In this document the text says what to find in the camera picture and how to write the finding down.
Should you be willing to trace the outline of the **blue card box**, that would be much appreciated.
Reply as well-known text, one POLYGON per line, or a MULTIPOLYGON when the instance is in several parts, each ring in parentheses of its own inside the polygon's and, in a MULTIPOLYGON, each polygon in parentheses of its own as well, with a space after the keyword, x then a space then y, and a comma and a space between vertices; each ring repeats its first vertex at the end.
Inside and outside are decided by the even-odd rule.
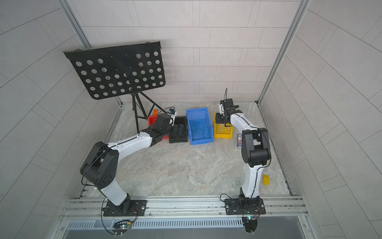
POLYGON ((241 133, 238 133, 238 134, 237 134, 237 144, 236 144, 236 148, 237 148, 237 149, 241 149, 241 148, 242 148, 242 134, 241 134, 241 133))

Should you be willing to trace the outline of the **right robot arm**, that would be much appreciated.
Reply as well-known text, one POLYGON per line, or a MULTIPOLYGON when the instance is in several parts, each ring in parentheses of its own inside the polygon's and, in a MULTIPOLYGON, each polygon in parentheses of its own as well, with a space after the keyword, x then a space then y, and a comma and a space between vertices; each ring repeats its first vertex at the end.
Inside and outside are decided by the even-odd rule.
POLYGON ((262 172, 272 161, 269 134, 266 128, 252 124, 238 108, 232 99, 221 100, 215 119, 217 123, 235 127, 242 134, 241 155, 246 166, 241 194, 252 199, 259 196, 262 172))

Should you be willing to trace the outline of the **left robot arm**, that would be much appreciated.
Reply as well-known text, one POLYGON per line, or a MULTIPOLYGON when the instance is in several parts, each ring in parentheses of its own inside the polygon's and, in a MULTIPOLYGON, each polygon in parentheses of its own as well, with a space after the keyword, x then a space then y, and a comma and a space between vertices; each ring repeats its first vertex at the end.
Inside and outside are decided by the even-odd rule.
POLYGON ((132 137, 112 143, 96 143, 83 163, 80 174, 116 207, 128 205, 130 196, 115 179, 118 163, 141 149, 154 146, 172 133, 176 115, 175 109, 171 108, 168 113, 160 113, 155 123, 132 137))

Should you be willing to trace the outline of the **black plastic bin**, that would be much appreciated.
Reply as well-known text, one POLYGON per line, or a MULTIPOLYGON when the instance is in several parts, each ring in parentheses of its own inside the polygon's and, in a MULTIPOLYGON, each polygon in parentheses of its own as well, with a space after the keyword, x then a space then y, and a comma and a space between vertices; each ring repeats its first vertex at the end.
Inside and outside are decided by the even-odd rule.
POLYGON ((175 117, 173 131, 169 135, 169 143, 188 141, 188 121, 186 116, 175 117))

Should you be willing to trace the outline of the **yellow plastic bin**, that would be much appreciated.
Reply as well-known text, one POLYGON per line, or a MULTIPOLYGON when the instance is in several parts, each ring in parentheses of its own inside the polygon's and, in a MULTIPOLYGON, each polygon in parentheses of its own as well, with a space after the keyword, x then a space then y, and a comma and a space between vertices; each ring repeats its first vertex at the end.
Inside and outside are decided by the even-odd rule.
POLYGON ((214 138, 232 139, 233 126, 231 124, 216 124, 214 114, 214 138))

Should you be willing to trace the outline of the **blue plastic bin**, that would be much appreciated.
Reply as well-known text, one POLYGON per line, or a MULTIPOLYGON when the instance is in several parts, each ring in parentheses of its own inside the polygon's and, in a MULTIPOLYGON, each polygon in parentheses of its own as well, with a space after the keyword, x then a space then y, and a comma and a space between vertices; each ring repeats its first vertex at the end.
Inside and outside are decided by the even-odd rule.
POLYGON ((207 108, 186 110, 191 145, 214 141, 213 126, 207 108))

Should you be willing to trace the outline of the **red plastic bin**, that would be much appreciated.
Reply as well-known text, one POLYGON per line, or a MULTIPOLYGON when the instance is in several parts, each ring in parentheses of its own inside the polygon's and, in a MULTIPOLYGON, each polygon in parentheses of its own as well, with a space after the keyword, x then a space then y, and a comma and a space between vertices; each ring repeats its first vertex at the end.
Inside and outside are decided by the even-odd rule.
POLYGON ((157 116, 158 116, 157 114, 153 114, 148 117, 148 126, 151 126, 152 124, 156 122, 157 116))

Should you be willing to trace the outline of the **small yellow block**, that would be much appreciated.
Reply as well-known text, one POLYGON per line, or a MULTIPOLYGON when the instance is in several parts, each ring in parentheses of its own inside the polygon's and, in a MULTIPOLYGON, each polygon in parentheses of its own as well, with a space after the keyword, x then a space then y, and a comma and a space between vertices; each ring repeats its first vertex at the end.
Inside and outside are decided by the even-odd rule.
POLYGON ((263 185, 266 185, 266 186, 269 186, 269 184, 270 184, 270 178, 269 178, 268 175, 265 175, 265 174, 262 175, 262 184, 263 184, 263 185))

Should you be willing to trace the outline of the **black perforated music stand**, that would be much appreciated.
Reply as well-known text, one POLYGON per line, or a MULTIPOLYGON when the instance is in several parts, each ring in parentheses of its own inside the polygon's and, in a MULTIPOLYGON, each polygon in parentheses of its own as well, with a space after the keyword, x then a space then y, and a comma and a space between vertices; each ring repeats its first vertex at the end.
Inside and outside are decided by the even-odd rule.
POLYGON ((94 100, 129 94, 142 105, 144 91, 164 87, 160 42, 65 51, 85 89, 94 100))

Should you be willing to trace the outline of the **right controller board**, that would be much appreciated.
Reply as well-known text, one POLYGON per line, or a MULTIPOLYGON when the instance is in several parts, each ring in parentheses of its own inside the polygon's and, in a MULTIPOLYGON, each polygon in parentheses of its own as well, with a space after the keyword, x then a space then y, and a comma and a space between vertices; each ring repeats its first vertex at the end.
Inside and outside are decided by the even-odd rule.
POLYGON ((242 217, 243 226, 246 233, 255 233, 258 227, 258 219, 250 217, 242 217))

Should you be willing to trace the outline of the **controller board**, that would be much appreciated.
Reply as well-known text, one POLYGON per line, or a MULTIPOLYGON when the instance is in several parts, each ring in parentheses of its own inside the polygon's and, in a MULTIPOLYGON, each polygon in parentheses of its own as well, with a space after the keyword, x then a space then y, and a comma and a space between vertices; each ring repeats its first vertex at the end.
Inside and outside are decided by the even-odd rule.
POLYGON ((258 219, 250 217, 242 217, 243 226, 246 233, 255 233, 258 227, 258 219))
POLYGON ((113 224, 112 233, 114 235, 120 235, 122 237, 128 230, 131 229, 133 224, 134 222, 132 222, 131 220, 118 221, 113 224))

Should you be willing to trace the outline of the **left controller board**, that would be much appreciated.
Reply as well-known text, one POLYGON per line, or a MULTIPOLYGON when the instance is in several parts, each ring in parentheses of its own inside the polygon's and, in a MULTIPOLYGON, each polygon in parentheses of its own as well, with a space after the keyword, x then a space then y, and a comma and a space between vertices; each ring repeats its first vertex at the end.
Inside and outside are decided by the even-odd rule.
POLYGON ((113 224, 112 233, 114 235, 120 235, 122 237, 128 230, 131 229, 133 224, 134 222, 132 222, 131 220, 118 221, 113 224))

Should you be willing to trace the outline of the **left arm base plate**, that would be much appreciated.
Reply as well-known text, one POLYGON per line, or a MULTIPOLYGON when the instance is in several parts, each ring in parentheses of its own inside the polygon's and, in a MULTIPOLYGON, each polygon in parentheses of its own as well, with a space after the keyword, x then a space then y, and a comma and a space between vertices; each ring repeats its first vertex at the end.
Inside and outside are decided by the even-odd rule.
POLYGON ((102 212, 104 217, 141 217, 145 214, 147 203, 147 200, 129 200, 115 206, 107 202, 107 205, 102 207, 102 212))

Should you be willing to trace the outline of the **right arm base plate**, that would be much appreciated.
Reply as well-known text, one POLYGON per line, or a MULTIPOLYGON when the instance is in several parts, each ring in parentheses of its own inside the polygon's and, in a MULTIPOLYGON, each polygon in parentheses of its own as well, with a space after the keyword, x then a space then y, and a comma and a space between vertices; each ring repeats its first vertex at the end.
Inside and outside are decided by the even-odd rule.
POLYGON ((265 215, 266 209, 263 199, 260 197, 252 199, 225 199, 225 210, 227 215, 265 215))

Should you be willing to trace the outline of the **aluminium rail frame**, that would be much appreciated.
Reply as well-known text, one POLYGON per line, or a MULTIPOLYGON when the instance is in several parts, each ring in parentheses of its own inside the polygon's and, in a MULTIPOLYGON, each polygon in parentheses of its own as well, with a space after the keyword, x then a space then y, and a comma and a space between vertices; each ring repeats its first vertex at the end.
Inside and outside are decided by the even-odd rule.
POLYGON ((104 217, 103 198, 72 199, 66 203, 59 216, 55 239, 68 238, 70 233, 83 233, 86 238, 131 238, 139 230, 169 229, 238 229, 244 233, 242 217, 258 219, 255 233, 269 238, 317 237, 311 224, 308 210, 300 196, 262 196, 265 215, 227 215, 226 196, 192 197, 135 197, 132 200, 147 200, 144 216, 104 217), (112 233, 114 223, 122 220, 134 222, 122 237, 112 233))

